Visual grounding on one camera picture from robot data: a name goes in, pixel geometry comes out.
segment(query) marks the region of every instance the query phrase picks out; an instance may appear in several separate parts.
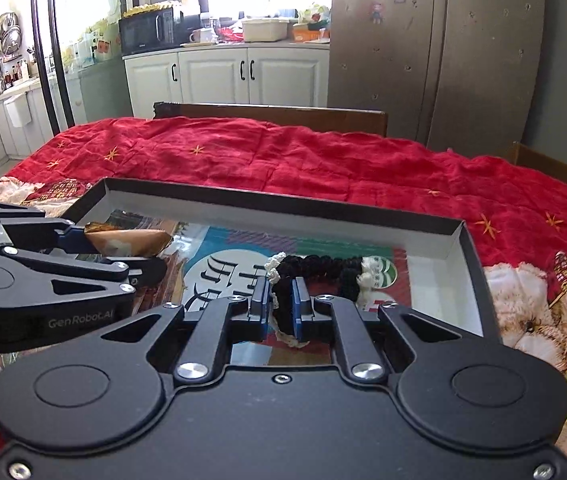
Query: white container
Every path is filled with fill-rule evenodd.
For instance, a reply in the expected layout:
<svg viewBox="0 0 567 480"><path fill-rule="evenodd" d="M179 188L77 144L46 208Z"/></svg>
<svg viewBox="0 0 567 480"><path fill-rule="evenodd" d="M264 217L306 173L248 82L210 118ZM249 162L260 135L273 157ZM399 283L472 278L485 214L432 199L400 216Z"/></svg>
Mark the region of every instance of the white container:
<svg viewBox="0 0 567 480"><path fill-rule="evenodd" d="M30 115L30 107L25 92L14 97L7 98L4 101L6 113L10 117L12 126L15 128L23 128L32 121Z"/></svg>
<svg viewBox="0 0 567 480"><path fill-rule="evenodd" d="M244 41L279 41L288 36L286 18L248 18L241 20L244 27Z"/></svg>
<svg viewBox="0 0 567 480"><path fill-rule="evenodd" d="M28 69L28 62L25 59L20 60L19 68L21 69L21 80L28 81L30 78L30 70Z"/></svg>

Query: bottle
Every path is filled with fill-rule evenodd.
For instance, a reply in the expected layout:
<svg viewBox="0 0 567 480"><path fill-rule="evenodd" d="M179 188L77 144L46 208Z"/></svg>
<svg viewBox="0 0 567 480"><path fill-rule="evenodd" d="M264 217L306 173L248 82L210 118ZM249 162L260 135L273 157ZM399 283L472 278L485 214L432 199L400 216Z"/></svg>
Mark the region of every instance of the bottle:
<svg viewBox="0 0 567 480"><path fill-rule="evenodd" d="M21 79L28 80L30 78L30 70L28 69L28 62L22 59L19 63L21 69Z"/></svg>

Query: microwave oven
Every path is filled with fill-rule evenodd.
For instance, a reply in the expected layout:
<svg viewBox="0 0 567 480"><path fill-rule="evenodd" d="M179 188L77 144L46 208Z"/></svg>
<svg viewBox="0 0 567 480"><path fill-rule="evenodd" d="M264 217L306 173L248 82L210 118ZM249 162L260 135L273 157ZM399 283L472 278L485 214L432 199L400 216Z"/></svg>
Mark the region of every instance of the microwave oven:
<svg viewBox="0 0 567 480"><path fill-rule="evenodd" d="M148 10L119 20L124 56L175 48L188 43L193 30L201 28L201 15L186 16L180 7Z"/></svg>

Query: white mug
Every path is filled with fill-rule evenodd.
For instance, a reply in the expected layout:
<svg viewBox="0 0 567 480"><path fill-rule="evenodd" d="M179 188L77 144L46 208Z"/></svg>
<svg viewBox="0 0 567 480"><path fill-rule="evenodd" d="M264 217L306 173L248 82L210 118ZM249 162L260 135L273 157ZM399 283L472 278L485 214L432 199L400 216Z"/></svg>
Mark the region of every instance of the white mug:
<svg viewBox="0 0 567 480"><path fill-rule="evenodd" d="M190 35L190 43L209 43L217 41L217 35L212 27L198 28Z"/></svg>

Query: stainless steel refrigerator door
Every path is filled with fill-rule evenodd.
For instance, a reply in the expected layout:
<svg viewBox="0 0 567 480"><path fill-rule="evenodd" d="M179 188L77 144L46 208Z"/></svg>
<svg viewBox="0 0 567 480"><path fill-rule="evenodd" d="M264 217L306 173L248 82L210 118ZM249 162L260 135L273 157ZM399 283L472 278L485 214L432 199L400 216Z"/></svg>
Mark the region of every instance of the stainless steel refrigerator door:
<svg viewBox="0 0 567 480"><path fill-rule="evenodd" d="M383 110L389 137L417 138L433 1L333 0L329 107Z"/></svg>
<svg viewBox="0 0 567 480"><path fill-rule="evenodd" d="M545 0L448 0L432 150L506 156L534 92Z"/></svg>

